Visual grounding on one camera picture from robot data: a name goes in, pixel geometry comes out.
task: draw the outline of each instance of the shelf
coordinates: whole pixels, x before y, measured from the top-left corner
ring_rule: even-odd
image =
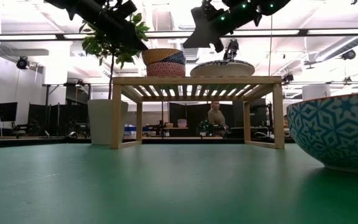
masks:
[[[132,101],[251,101],[273,91],[281,77],[116,77]]]
[[[244,143],[284,149],[283,92],[281,77],[116,77],[112,79],[112,129],[121,128],[121,94],[137,103],[137,126],[142,126],[145,101],[243,101]],[[273,144],[251,141],[250,103],[273,93]],[[113,131],[112,149],[136,146],[142,142],[142,130],[136,131],[136,142],[122,143],[119,131]]]

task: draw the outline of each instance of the man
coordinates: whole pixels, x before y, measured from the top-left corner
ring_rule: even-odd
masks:
[[[210,124],[220,124],[227,128],[226,120],[224,119],[222,112],[219,110],[218,101],[211,102],[211,109],[208,112],[208,122]],[[224,131],[216,131],[214,134],[224,135]]]

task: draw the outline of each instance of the white planter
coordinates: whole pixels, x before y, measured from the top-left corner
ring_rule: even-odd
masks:
[[[124,137],[125,118],[128,103],[121,102],[120,136]],[[91,128],[92,144],[110,145],[112,139],[112,100],[88,101],[89,125]]]

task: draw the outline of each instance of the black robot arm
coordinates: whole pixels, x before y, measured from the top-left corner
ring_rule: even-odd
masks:
[[[210,0],[203,0],[191,14],[196,24],[194,33],[183,44],[184,48],[215,46],[215,51],[224,49],[221,37],[251,21],[259,25],[262,16],[270,16],[286,6],[291,0],[222,0],[228,10],[215,9]]]
[[[118,0],[116,10],[107,10],[103,7],[106,0],[46,0],[59,9],[68,12],[70,20],[75,14],[101,29],[110,38],[117,40],[122,45],[137,49],[147,50],[146,45],[136,36],[135,26],[125,20],[127,16],[136,12],[135,4],[129,0],[122,4]]]

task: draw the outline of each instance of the camera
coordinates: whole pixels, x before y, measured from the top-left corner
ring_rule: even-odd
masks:
[[[29,58],[27,56],[20,56],[16,63],[16,67],[21,70],[27,70],[30,67]]]

